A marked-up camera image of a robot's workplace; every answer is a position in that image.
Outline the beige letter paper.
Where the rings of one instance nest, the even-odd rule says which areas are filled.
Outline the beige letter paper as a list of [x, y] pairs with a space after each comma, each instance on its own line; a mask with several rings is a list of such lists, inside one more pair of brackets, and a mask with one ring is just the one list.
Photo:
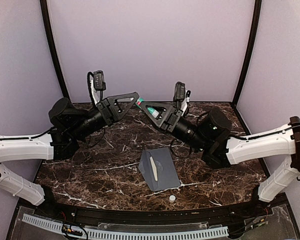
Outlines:
[[150, 164], [151, 164], [151, 168], [152, 168], [154, 180], [157, 182], [158, 181], [158, 171], [157, 171], [156, 163], [155, 163], [155, 161], [154, 161], [154, 159], [153, 159], [152, 156], [149, 157], [149, 160], [150, 160]]

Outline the grey envelope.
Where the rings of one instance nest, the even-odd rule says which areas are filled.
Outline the grey envelope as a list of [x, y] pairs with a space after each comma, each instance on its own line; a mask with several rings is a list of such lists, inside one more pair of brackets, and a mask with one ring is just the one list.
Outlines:
[[[157, 168], [158, 181], [155, 181], [150, 156]], [[147, 149], [142, 151], [138, 169], [152, 192], [181, 186], [169, 148]]]

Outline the white glue stick cap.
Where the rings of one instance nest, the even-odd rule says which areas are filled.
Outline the white glue stick cap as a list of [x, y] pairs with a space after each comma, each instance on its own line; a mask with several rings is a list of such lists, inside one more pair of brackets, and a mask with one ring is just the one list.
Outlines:
[[175, 202], [176, 199], [177, 199], [177, 198], [176, 198], [175, 195], [170, 195], [170, 196], [169, 196], [169, 201], [170, 201], [171, 203]]

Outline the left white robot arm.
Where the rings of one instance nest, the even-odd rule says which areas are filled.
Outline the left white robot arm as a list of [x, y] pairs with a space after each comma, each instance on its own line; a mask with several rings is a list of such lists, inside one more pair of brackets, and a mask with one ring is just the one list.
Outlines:
[[76, 108], [71, 101], [59, 99], [48, 116], [53, 125], [37, 135], [0, 136], [0, 188], [22, 198], [50, 218], [57, 218], [60, 206], [49, 187], [35, 184], [9, 170], [4, 162], [19, 160], [67, 160], [86, 137], [119, 122], [139, 99], [137, 92], [114, 95], [92, 109]]

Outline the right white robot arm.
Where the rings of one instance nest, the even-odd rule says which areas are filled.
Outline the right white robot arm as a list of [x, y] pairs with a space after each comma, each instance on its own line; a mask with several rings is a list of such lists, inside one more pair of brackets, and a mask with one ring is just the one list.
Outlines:
[[289, 123], [259, 134], [231, 134], [232, 123], [217, 108], [203, 113], [196, 124], [184, 118], [180, 105], [137, 100], [158, 131], [170, 134], [187, 144], [212, 169], [228, 168], [245, 161], [284, 155], [282, 164], [255, 188], [254, 199], [245, 205], [245, 213], [256, 217], [278, 193], [293, 180], [300, 180], [300, 118], [293, 116]]

